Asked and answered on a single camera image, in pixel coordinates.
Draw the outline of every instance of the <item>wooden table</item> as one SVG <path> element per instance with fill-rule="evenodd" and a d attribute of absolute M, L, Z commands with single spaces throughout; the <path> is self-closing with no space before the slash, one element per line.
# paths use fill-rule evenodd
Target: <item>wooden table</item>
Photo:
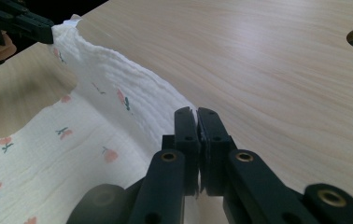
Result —
<path fill-rule="evenodd" d="M 83 18 L 84 38 L 217 111 L 287 186 L 324 182 L 353 195 L 353 1 L 114 0 Z M 0 137 L 75 87 L 46 50 L 36 44 L 0 66 Z M 221 223 L 211 209 L 203 216 Z"/>

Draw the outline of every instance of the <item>wood grain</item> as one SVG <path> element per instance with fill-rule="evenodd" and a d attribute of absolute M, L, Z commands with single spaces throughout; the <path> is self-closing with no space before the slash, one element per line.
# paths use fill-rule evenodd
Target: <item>wood grain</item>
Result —
<path fill-rule="evenodd" d="M 353 196 L 353 1 L 112 0 L 78 29 L 217 111 L 287 186 L 323 182 Z M 40 50 L 0 68 L 0 137 L 74 87 Z M 210 216 L 208 201 L 219 200 L 200 201 Z"/>

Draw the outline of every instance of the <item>white cloth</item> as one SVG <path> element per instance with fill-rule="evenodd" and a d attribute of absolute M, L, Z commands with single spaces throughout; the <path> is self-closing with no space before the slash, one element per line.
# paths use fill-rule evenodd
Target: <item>white cloth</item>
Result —
<path fill-rule="evenodd" d="M 123 188 L 142 178 L 163 134 L 174 132 L 184 96 L 114 50 L 85 41 L 71 25 L 53 27 L 50 53 L 77 87 L 25 127 L 0 139 L 0 223 L 64 224 L 91 188 Z M 185 223 L 196 223 L 188 199 Z"/>

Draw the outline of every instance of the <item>light wood surface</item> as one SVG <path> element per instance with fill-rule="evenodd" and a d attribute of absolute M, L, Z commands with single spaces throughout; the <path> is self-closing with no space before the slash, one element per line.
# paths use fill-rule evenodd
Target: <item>light wood surface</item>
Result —
<path fill-rule="evenodd" d="M 353 1 L 114 0 L 78 29 L 217 111 L 287 186 L 323 182 L 353 196 Z M 43 50 L 0 67 L 0 137 L 75 85 Z"/>

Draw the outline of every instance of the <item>screw hole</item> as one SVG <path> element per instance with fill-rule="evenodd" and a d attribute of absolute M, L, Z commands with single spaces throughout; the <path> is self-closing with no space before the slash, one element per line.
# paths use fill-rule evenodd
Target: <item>screw hole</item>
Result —
<path fill-rule="evenodd" d="M 318 191 L 318 197 L 330 206 L 334 207 L 344 207 L 347 202 L 345 198 L 343 198 L 337 192 L 330 189 L 321 189 Z"/>
<path fill-rule="evenodd" d="M 104 191 L 98 192 L 93 198 L 92 202 L 94 203 L 94 205 L 98 207 L 103 207 L 111 204 L 114 199 L 115 199 L 115 195 L 112 192 L 104 190 Z"/>
<path fill-rule="evenodd" d="M 162 223 L 162 216 L 158 213 L 149 213 L 145 216 L 145 224 L 160 224 Z"/>
<path fill-rule="evenodd" d="M 282 219 L 288 224 L 302 224 L 301 219 L 292 213 L 282 214 Z"/>
<path fill-rule="evenodd" d="M 164 153 L 162 154 L 163 161 L 174 161 L 177 159 L 177 155 L 174 153 Z"/>
<path fill-rule="evenodd" d="M 245 162 L 253 161 L 253 157 L 246 152 L 240 152 L 237 155 L 235 155 L 235 157 L 240 161 L 245 161 Z"/>

